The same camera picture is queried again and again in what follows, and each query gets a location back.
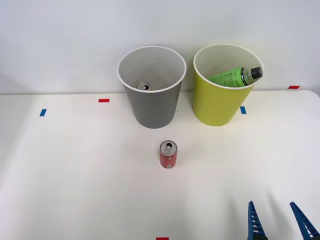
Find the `yellow trash bin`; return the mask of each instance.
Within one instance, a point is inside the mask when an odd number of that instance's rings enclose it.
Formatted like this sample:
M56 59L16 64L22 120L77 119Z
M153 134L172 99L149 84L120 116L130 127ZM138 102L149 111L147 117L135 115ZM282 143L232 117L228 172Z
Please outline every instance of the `yellow trash bin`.
M209 77L235 68L264 70L262 61L250 50L228 43L205 46L193 59L195 87L193 111L204 124L222 126L227 124L240 108L258 81L243 87L227 87L215 84Z

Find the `white wall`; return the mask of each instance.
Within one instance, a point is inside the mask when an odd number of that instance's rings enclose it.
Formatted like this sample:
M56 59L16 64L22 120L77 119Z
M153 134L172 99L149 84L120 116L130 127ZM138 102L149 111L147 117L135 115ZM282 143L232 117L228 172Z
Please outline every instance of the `white wall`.
M1 0L0 94L123 92L120 58L144 45L188 63L219 42L264 62L256 89L300 85L320 93L319 0Z

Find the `gray trash bin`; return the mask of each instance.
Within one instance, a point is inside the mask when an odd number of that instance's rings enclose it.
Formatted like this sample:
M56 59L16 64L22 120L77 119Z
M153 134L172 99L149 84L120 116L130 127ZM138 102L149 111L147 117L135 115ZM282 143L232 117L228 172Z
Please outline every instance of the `gray trash bin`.
M158 129L172 121L186 71L183 57L164 46L140 47L120 60L118 77L142 126Z

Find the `red soda can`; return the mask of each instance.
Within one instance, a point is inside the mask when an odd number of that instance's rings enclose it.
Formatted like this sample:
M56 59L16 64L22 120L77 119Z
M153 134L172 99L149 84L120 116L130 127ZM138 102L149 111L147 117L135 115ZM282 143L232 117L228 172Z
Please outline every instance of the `red soda can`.
M174 141L166 140L160 145L160 164L165 169L176 165L178 147Z

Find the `can lid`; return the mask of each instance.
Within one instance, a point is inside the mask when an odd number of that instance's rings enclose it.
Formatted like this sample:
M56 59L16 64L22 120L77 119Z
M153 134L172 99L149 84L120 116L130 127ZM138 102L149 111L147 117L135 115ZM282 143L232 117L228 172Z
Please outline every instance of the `can lid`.
M150 91L151 90L151 85L147 82L140 82L137 86L137 89L139 90L145 90L145 91Z
M171 157L177 153L178 147L174 141L166 140L160 145L160 152L167 156Z

